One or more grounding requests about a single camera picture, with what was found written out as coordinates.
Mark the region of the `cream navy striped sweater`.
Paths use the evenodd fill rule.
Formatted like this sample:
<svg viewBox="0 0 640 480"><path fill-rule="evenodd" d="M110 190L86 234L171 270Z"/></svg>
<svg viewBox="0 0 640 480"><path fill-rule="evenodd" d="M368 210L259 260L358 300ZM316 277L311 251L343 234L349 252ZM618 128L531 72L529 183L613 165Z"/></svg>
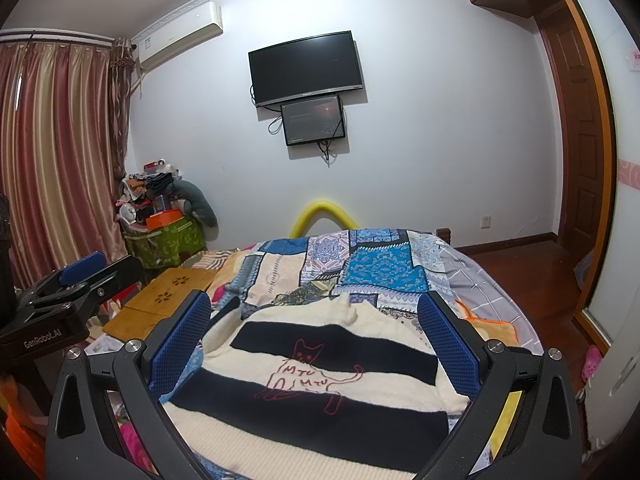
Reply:
<svg viewBox="0 0 640 480"><path fill-rule="evenodd" d="M216 476L410 479L468 406L430 343L347 297L213 318L165 410Z"/></svg>

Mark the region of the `clutter pile of clothes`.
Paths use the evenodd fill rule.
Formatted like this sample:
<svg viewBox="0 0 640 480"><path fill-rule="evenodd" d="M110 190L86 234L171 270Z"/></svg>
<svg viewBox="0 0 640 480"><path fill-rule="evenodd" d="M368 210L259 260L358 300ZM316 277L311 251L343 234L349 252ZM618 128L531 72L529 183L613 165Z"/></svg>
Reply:
<svg viewBox="0 0 640 480"><path fill-rule="evenodd" d="M181 171L162 158L148 162L138 174L128 174L116 202L116 220L127 229L147 229L156 214L182 217L186 201L175 190L181 178Z"/></svg>

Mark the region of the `wooden lap desk tray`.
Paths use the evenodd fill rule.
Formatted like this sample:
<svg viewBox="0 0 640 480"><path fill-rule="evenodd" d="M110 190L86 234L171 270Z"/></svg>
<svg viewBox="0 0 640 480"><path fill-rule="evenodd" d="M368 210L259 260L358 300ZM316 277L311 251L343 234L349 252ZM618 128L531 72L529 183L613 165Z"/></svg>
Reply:
<svg viewBox="0 0 640 480"><path fill-rule="evenodd" d="M168 269L132 297L103 331L122 342L145 339L157 323L173 315L192 290L205 292L217 270Z"/></svg>

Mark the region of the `grey checked bed sheet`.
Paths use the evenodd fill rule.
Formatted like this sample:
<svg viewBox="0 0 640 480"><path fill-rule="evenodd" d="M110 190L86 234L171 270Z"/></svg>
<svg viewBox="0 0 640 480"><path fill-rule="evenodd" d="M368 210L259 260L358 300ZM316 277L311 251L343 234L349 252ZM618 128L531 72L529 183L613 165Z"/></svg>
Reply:
<svg viewBox="0 0 640 480"><path fill-rule="evenodd" d="M521 308L475 260L438 240L440 258L454 298L478 318L506 321L518 332L519 347L543 354L544 347Z"/></svg>

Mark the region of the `green fabric storage box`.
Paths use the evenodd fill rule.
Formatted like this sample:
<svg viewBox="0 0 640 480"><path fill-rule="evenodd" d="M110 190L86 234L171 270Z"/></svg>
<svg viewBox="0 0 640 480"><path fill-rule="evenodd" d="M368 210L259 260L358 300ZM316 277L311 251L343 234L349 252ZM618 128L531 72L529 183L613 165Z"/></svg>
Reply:
<svg viewBox="0 0 640 480"><path fill-rule="evenodd" d="M180 266L206 246L202 228L196 220L182 218L153 231L126 232L126 246L148 270Z"/></svg>

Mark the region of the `orange box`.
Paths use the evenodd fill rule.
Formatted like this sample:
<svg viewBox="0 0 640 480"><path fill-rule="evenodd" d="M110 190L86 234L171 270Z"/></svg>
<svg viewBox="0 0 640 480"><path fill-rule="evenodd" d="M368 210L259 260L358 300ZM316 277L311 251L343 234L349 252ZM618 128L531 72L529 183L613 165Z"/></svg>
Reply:
<svg viewBox="0 0 640 480"><path fill-rule="evenodd" d="M179 209L168 209L149 216L149 218L145 220L145 226L148 230L154 231L182 218L183 214Z"/></svg>

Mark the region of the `blue patchwork bedspread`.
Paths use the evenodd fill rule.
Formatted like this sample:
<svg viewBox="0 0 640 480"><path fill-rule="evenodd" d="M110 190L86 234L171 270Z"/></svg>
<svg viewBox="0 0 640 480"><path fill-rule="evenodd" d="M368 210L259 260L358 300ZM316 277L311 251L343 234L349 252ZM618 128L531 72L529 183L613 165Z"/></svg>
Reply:
<svg viewBox="0 0 640 480"><path fill-rule="evenodd" d="M224 285L207 330L231 300L239 300L246 313L253 313L344 296L354 304L367 302L428 341L418 323L418 302L431 290L450 294L442 272L440 246L430 234L382 229L270 240L244 252L238 272ZM200 366L201 352L202 345L178 385ZM215 479L247 479L216 476L194 454Z"/></svg>

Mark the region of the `grey plush toy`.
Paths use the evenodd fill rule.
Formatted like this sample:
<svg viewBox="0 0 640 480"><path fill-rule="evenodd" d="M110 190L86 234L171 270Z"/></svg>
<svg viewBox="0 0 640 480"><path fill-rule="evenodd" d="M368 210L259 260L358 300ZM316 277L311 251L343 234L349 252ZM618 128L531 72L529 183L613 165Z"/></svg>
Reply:
<svg viewBox="0 0 640 480"><path fill-rule="evenodd" d="M191 216L197 218L201 224L208 228L216 228L218 226L218 220L212 206L209 205L203 192L196 185L183 179L175 180L172 184L175 189L174 195L179 200L185 200L190 203Z"/></svg>

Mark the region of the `pink slipper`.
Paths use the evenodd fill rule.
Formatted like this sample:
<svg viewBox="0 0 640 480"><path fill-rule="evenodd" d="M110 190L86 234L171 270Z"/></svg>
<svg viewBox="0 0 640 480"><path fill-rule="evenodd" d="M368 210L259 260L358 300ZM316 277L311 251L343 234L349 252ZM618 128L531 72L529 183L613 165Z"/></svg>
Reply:
<svg viewBox="0 0 640 480"><path fill-rule="evenodd" d="M600 349L595 344L590 344L585 354L584 364L582 364L582 371L580 372L580 377L584 384L589 382L589 379L596 372L602 360L603 356Z"/></svg>

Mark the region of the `pink striped curtain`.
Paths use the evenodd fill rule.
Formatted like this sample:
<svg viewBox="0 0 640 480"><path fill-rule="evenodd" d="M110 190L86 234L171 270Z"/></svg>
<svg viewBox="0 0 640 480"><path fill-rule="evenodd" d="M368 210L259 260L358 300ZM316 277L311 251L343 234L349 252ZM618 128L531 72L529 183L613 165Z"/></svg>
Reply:
<svg viewBox="0 0 640 480"><path fill-rule="evenodd" d="M93 252L126 256L116 220L128 141L131 44L1 47L1 192L27 288Z"/></svg>

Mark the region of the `yellow foam tube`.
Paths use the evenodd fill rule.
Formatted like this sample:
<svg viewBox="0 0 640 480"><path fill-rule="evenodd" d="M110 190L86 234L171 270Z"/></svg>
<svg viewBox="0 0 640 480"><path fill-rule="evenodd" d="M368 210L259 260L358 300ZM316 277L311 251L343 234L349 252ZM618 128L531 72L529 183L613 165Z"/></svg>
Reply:
<svg viewBox="0 0 640 480"><path fill-rule="evenodd" d="M290 238L303 237L319 218L329 218L343 230L356 230L358 224L343 208L330 200L314 200L300 213Z"/></svg>

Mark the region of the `brown wooden door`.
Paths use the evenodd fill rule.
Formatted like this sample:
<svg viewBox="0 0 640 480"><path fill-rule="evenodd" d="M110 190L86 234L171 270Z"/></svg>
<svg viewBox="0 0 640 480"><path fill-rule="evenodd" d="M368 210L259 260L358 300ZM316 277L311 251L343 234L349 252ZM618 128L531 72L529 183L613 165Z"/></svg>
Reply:
<svg viewBox="0 0 640 480"><path fill-rule="evenodd" d="M593 256L575 311L587 307L611 223L611 118L602 60L588 24L566 2L536 15L552 69L561 131L563 191L559 241L577 259Z"/></svg>

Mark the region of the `white air conditioner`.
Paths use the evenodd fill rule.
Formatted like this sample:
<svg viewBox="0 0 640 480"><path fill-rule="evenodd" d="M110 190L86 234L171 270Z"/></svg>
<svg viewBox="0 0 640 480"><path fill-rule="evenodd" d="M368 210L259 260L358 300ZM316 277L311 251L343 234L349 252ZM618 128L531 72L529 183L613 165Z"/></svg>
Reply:
<svg viewBox="0 0 640 480"><path fill-rule="evenodd" d="M142 70L154 70L186 50L220 36L224 32L221 8L209 1L155 26L134 40Z"/></svg>

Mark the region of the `small wall monitor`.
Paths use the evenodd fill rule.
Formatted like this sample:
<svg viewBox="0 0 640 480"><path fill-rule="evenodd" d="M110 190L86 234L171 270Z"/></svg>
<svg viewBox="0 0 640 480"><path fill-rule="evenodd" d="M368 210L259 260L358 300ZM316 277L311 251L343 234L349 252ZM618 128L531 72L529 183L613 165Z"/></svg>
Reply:
<svg viewBox="0 0 640 480"><path fill-rule="evenodd" d="M344 113L341 98L315 96L281 106L285 144L296 146L343 139Z"/></svg>

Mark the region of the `black wall television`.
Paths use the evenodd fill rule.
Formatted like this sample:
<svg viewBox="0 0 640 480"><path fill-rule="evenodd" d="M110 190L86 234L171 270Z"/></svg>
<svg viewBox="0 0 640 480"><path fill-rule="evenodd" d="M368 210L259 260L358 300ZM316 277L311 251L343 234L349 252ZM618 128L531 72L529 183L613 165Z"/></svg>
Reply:
<svg viewBox="0 0 640 480"><path fill-rule="evenodd" d="M248 54L255 105L363 88L350 30L300 38Z"/></svg>

